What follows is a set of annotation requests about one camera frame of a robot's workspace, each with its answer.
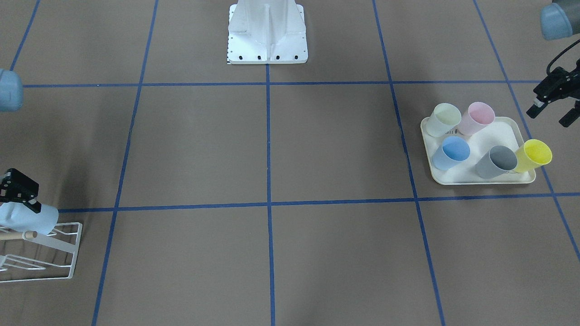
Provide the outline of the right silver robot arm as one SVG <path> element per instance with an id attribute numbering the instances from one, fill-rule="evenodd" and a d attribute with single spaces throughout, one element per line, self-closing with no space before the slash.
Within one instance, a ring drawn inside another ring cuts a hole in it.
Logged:
<path id="1" fill-rule="evenodd" d="M 23 106 L 24 93 L 20 76 L 11 70 L 0 71 L 0 109 L 15 112 Z M 33 213 L 40 213 L 42 204 L 37 201 L 39 184 L 16 168 L 1 173 L 2 203 L 19 203 Z"/>

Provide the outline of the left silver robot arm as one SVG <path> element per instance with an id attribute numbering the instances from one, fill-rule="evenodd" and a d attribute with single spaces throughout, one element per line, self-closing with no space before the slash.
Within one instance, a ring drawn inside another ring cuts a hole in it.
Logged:
<path id="1" fill-rule="evenodd" d="M 556 40 L 577 35 L 580 30 L 579 2 L 577 0 L 554 0 L 541 10 L 540 23 L 542 36 L 545 40 Z M 566 70 L 562 67 L 553 67 L 553 64 L 563 54 L 579 45 L 579 41 L 562 50 L 546 67 L 546 76 L 534 87 L 536 97 L 534 104 L 526 111 L 528 117 L 534 119 L 551 103 L 567 98 L 575 100 L 574 107 L 559 124 L 564 128 L 572 125 L 580 115 L 580 63 L 575 68 Z"/>

